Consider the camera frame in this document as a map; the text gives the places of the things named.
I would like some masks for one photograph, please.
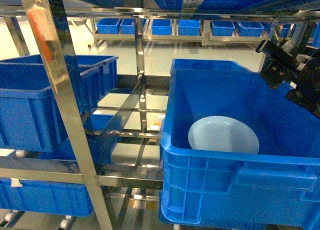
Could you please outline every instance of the metal pole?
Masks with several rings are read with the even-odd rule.
[[[84,94],[81,92],[82,82],[63,2],[22,0],[22,4],[98,222],[101,229],[111,230],[113,226],[79,113]]]
[[[202,31],[202,47],[209,45],[210,40],[210,20],[203,21],[203,31]]]
[[[136,57],[136,70],[138,81],[140,82],[140,98],[139,108],[141,110],[147,109],[146,101],[146,76],[145,76],[145,52],[144,52],[144,29],[142,19],[137,18],[134,20],[134,35],[135,35],[135,57]],[[140,112],[140,125],[141,131],[147,131],[147,113]]]
[[[15,16],[4,17],[4,21],[11,34],[12,40],[19,56],[30,55],[28,46],[26,44],[24,35],[22,34],[17,18]]]

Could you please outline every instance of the metal frame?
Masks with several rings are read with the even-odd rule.
[[[62,0],[22,0],[23,7],[0,6],[0,16],[7,17],[6,23],[8,22],[9,29],[13,26],[14,31],[12,31],[13,33],[10,31],[10,33],[20,55],[27,55],[29,52],[17,19],[12,16],[27,15],[77,160],[77,162],[65,162],[14,156],[0,157],[0,177],[85,184],[101,229],[119,229],[123,223],[129,199],[132,198],[133,188],[140,189],[139,193],[141,195],[146,194],[145,189],[161,190],[164,177],[161,168],[140,166],[145,145],[157,144],[152,140],[161,137],[158,132],[147,131],[146,113],[165,112],[159,109],[147,109],[146,93],[167,94],[170,80],[170,77],[145,75],[144,41],[160,41],[166,40],[166,38],[144,34],[142,19],[202,19],[204,22],[201,36],[190,38],[173,34],[168,37],[168,40],[170,38],[170,40],[177,41],[201,42],[203,46],[209,45],[212,41],[236,41],[240,43],[247,43],[248,41],[248,39],[239,36],[213,37],[210,30],[211,19],[301,23],[301,27],[296,29],[292,38],[294,44],[298,46],[299,52],[296,52],[296,54],[305,48],[313,22],[320,19],[319,12],[296,12],[294,10],[270,12],[265,8],[258,9],[258,7],[256,11],[249,9],[242,11],[198,10],[202,1],[183,0],[182,10],[146,9],[142,0],[136,0],[136,5],[139,7],[133,8],[73,7],[65,9]],[[304,10],[317,8],[320,8],[319,1],[303,6]],[[135,40],[137,76],[120,75],[118,85],[119,88],[131,88],[133,91],[120,108],[102,107],[101,109],[117,110],[116,115],[121,116],[123,124],[127,122],[132,112],[139,112],[141,130],[139,132],[119,132],[112,129],[112,124],[109,124],[104,131],[99,133],[120,135],[124,137],[124,142],[140,144],[141,147],[134,166],[119,164],[98,166],[93,163],[83,127],[83,122],[90,120],[89,107],[84,98],[67,16],[91,19],[99,17],[135,19],[135,36],[133,38],[129,35],[126,38]],[[93,32],[95,32],[94,20],[91,20],[91,25]],[[279,41],[277,31],[281,31],[281,28],[276,27],[276,31],[274,31],[272,37],[274,42]],[[250,42],[261,41],[263,38],[252,38]],[[118,217],[115,216],[110,201],[110,197],[113,195],[110,193],[109,187],[128,188],[126,194],[121,196],[124,197],[124,201]],[[147,196],[143,197],[143,201],[148,200],[155,199]]]

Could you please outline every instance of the shelving unit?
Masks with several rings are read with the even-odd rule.
[[[132,7],[122,8],[101,8],[98,6],[64,7],[63,0],[21,1],[23,7],[19,5],[0,6],[0,16],[5,17],[18,52],[23,56],[28,55],[29,51],[17,24],[17,19],[14,16],[27,15],[77,163],[36,158],[0,157],[0,177],[84,184],[88,190],[102,230],[121,228],[129,199],[132,198],[133,189],[139,189],[137,192],[145,200],[155,200],[152,196],[146,196],[146,189],[161,190],[163,186],[164,171],[159,167],[141,166],[141,156],[146,144],[153,144],[156,142],[154,140],[158,140],[161,137],[159,132],[147,131],[147,113],[164,112],[160,109],[147,109],[146,93],[154,95],[167,93],[170,78],[145,75],[144,41],[174,40],[201,42],[203,46],[208,46],[211,42],[215,41],[247,43],[249,41],[247,37],[212,36],[210,20],[259,21],[281,24],[294,22],[297,24],[297,28],[291,42],[297,47],[298,53],[303,53],[315,22],[320,21],[319,12],[314,11],[320,9],[320,0],[299,1],[299,5],[295,7],[293,7],[292,3],[297,2],[297,0],[275,0],[265,5],[242,10],[198,9],[204,0],[183,0],[183,8],[181,10],[144,8],[143,0],[136,0]],[[90,19],[103,17],[135,19],[134,36],[93,34],[96,42],[98,40],[135,40],[137,76],[118,76],[118,90],[131,88],[130,95],[120,108],[109,107],[106,109],[117,110],[116,116],[121,117],[124,124],[132,112],[139,112],[141,129],[140,131],[114,131],[112,129],[113,120],[111,120],[103,132],[106,135],[122,136],[123,143],[141,143],[134,166],[118,164],[95,166],[93,163],[83,127],[83,121],[89,114],[89,107],[86,100],[81,97],[83,89],[67,16],[87,17]],[[150,21],[146,24],[147,28],[145,30],[142,25],[142,19],[181,18],[202,19],[203,28],[201,35],[193,37],[179,36],[177,35],[177,25],[175,24],[172,28],[173,33],[171,36],[155,36],[150,34]],[[280,40],[278,37],[280,31],[280,25],[275,27],[271,38],[274,43]],[[257,43],[266,38],[266,36],[250,38],[249,42]],[[266,62],[268,62],[268,59],[263,60],[261,63],[262,68]],[[139,109],[135,108],[137,103],[139,103]],[[87,107],[79,112],[80,105]],[[110,200],[112,194],[110,194],[109,187],[127,188],[125,195],[121,196],[123,197],[123,204],[119,217],[115,216],[112,208]]]
[[[239,36],[236,33],[234,36],[213,36],[210,25],[204,24],[200,28],[198,36],[187,36],[178,34],[178,24],[176,20],[172,21],[172,34],[171,35],[153,35],[152,34],[152,19],[149,19],[145,24],[143,31],[143,40],[145,42],[149,41],[180,41],[180,42],[189,42],[189,43],[201,43],[202,46],[209,46],[214,42],[226,42],[226,43],[261,43],[262,40],[268,39],[268,34],[264,32],[261,37],[247,37]],[[135,35],[133,34],[101,34],[97,31],[93,34],[95,44],[101,45],[103,41],[134,41]]]

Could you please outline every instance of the blue plastic crate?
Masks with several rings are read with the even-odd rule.
[[[84,127],[92,131],[103,131],[112,118],[116,118],[114,129],[121,131],[121,117],[114,115],[93,114],[91,115],[93,128],[88,124],[88,122],[84,124]],[[120,140],[120,137],[101,134],[98,136],[87,135],[86,138],[90,147],[93,162],[96,164],[111,164],[111,154]],[[55,152],[44,152],[39,158],[76,160],[69,138],[66,139]]]
[[[152,22],[152,34],[171,35],[171,27],[170,19],[154,19]]]
[[[118,34],[121,19],[104,18],[96,24],[99,34]]]
[[[99,101],[99,68],[79,67],[91,109]],[[41,64],[0,64],[0,148],[54,152],[67,139]]]
[[[179,35],[198,36],[200,20],[178,20]]]
[[[82,184],[0,178],[0,209],[87,217],[93,211],[87,188]]]
[[[117,56],[107,55],[77,55],[76,60],[81,69],[98,67],[99,75],[96,76],[99,86],[100,100],[105,97],[112,89],[118,85],[117,76]],[[12,64],[29,64],[29,65],[42,65],[42,59],[40,54],[20,56],[0,61],[0,67],[2,63]]]
[[[161,202],[162,191],[160,191],[160,202]],[[169,221],[163,215],[161,210],[161,204],[159,204],[159,220],[164,224],[178,224],[177,222]],[[261,223],[252,223],[252,222],[230,222],[230,221],[221,221],[221,220],[212,220],[204,219],[202,221],[203,225],[206,227],[219,228],[219,229],[239,229],[239,230],[265,230],[267,225]],[[197,224],[189,224],[191,226],[199,227]]]
[[[144,27],[146,20],[142,20],[142,26]],[[124,19],[120,24],[122,34],[135,34],[135,20],[134,19]]]
[[[241,10],[270,0],[204,0],[200,10]]]
[[[265,27],[260,22],[239,21],[236,24],[239,35],[242,37],[260,37]]]
[[[320,119],[287,100],[290,89],[232,61],[174,60],[160,140],[168,220],[320,227]],[[248,125],[259,153],[191,149],[191,125],[208,116]]]
[[[211,21],[213,36],[232,36],[236,29],[232,21]]]

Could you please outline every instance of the steel bar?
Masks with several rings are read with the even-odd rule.
[[[276,23],[319,22],[319,11],[250,11],[250,10],[202,10],[157,9],[157,8],[97,8],[67,7],[68,17],[86,18],[130,18],[130,19],[204,19],[223,21],[258,21]],[[21,6],[0,6],[0,16],[25,15]]]
[[[202,42],[201,45],[206,47],[209,45],[210,41],[210,21],[204,20],[203,21],[203,30],[202,30]]]
[[[112,199],[124,199],[125,198],[125,193],[110,193],[110,197]],[[130,200],[135,200],[134,196],[128,196]],[[150,196],[146,195],[144,198],[140,199],[140,201],[144,202],[159,202],[159,197],[158,196]]]
[[[102,186],[162,190],[164,170],[159,167],[107,164],[98,176]]]
[[[209,43],[261,43],[261,41],[266,39],[268,38],[264,36],[213,36],[211,29],[209,30]]]
[[[117,135],[120,137],[140,138],[140,139],[160,139],[161,138],[161,134],[159,133],[148,133],[148,132],[109,131],[108,134]]]
[[[135,145],[140,145],[141,144],[141,138],[133,138],[133,137],[123,137],[120,139],[118,142],[119,144],[135,144]],[[145,143],[145,145],[150,145],[150,146],[159,146],[159,140],[157,139],[148,139]]]
[[[22,0],[35,41],[99,225],[113,229],[87,142],[81,113],[89,105],[63,0]]]
[[[158,167],[135,167],[118,164],[98,165],[103,174],[97,178],[102,186],[162,188],[163,170]],[[0,157],[0,178],[84,184],[76,162],[36,158]]]
[[[141,159],[142,159],[142,156],[143,156],[144,151],[145,151],[145,146],[146,146],[146,139],[143,139],[141,141],[139,153],[138,153],[138,155],[136,157],[136,160],[135,160],[135,163],[134,163],[135,167],[139,166],[140,163],[141,163]],[[119,225],[120,228],[122,227],[124,219],[125,219],[125,216],[126,216],[126,212],[127,212],[129,201],[130,201],[130,197],[132,195],[132,190],[133,190],[132,187],[128,187],[128,189],[126,190],[126,193],[124,195],[124,199],[123,199],[123,202],[122,202],[122,205],[121,205],[121,209],[120,209],[120,212],[119,212],[119,215],[118,215],[118,218],[117,218],[117,222],[118,222],[118,225]]]
[[[153,90],[169,90],[170,76],[147,75],[146,88]],[[133,89],[137,84],[136,75],[118,74],[118,88]]]
[[[4,17],[5,24],[10,32],[13,43],[18,51],[19,56],[30,55],[24,35],[15,16]]]
[[[142,110],[147,109],[146,100],[146,77],[145,77],[145,51],[144,51],[144,29],[142,19],[137,18],[134,20],[134,38],[135,38],[135,58],[136,58],[136,71],[137,80],[140,83],[140,97],[139,108]],[[140,127],[141,131],[147,130],[147,113],[140,112]]]
[[[94,33],[93,36],[97,40],[109,40],[109,41],[134,41],[135,36],[133,34],[100,34]],[[143,40],[147,42],[152,41],[181,41],[181,42],[201,42],[201,36],[184,36],[184,35],[143,35]]]
[[[167,110],[165,110],[165,109],[120,108],[120,107],[115,107],[115,106],[98,106],[97,111],[99,111],[99,110],[118,111],[120,109],[122,109],[123,111],[138,112],[138,113],[165,114],[167,112]]]

